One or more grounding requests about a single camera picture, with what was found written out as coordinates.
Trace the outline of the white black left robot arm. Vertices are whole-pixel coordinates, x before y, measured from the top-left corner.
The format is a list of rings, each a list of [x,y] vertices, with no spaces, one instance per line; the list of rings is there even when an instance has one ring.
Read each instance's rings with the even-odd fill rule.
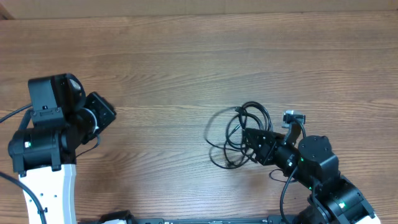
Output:
[[[18,177],[3,177],[23,190],[29,223],[76,223],[76,149],[99,139],[116,112],[71,73],[30,79],[28,89],[7,148]]]

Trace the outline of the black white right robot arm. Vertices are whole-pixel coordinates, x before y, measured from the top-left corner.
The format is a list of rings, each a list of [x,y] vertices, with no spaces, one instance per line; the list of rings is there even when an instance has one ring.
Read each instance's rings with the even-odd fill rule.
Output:
[[[339,170],[339,160],[326,136],[300,139],[300,126],[287,134],[247,128],[243,143],[255,153],[255,160],[276,165],[289,179],[311,191],[309,206],[293,218],[282,215],[283,223],[379,223],[374,209],[360,190]]]

